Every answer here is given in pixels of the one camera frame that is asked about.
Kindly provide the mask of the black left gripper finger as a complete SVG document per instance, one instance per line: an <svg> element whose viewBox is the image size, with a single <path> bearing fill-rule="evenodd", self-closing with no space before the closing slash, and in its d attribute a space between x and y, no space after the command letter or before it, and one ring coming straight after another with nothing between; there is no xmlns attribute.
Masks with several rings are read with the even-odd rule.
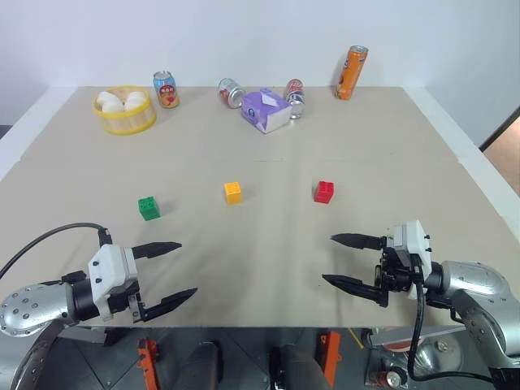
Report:
<svg viewBox="0 0 520 390"><path fill-rule="evenodd" d="M138 258L155 258L164 254L170 253L182 244L173 241L152 242L144 245L132 247L132 255L135 259Z"/></svg>
<svg viewBox="0 0 520 390"><path fill-rule="evenodd" d="M148 322L157 317L161 317L175 310L177 307L186 302L191 296L197 292L197 288L187 289L177 292L168 297L164 297L157 305L145 308L140 304L140 316L142 322Z"/></svg>

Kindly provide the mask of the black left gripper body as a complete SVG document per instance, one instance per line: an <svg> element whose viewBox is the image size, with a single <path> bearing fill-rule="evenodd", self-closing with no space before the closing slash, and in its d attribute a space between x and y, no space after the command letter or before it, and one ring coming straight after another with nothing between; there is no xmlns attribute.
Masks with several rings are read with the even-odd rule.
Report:
<svg viewBox="0 0 520 390"><path fill-rule="evenodd" d="M112 314L129 309L134 323L145 322L147 319L145 304L141 300L140 285L137 281L133 281L126 288L121 287L112 293L107 302Z"/></svg>

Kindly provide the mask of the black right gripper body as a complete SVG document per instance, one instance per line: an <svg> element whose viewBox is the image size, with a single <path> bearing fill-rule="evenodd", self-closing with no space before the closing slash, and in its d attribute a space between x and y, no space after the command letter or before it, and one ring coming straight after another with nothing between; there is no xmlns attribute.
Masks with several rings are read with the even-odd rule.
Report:
<svg viewBox="0 0 520 390"><path fill-rule="evenodd" d="M409 261L405 265L398 257L397 251L390 247L382 250L379 265L375 268L375 287L379 289L377 304L386 308L389 293L407 293L408 298L418 296L418 281L423 281L420 257L417 254L405 255Z"/></svg>

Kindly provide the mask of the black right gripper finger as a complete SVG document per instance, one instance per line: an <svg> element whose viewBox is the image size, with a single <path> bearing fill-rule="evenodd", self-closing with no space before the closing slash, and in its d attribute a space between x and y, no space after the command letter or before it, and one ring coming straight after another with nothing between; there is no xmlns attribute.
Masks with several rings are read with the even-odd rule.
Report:
<svg viewBox="0 0 520 390"><path fill-rule="evenodd" d="M344 275L326 275L322 277L339 290L375 302L381 307L387 306L387 292L381 288L364 284L360 279Z"/></svg>
<svg viewBox="0 0 520 390"><path fill-rule="evenodd" d="M339 233L331 236L336 243L355 249L382 250L384 237L368 236L358 233Z"/></svg>

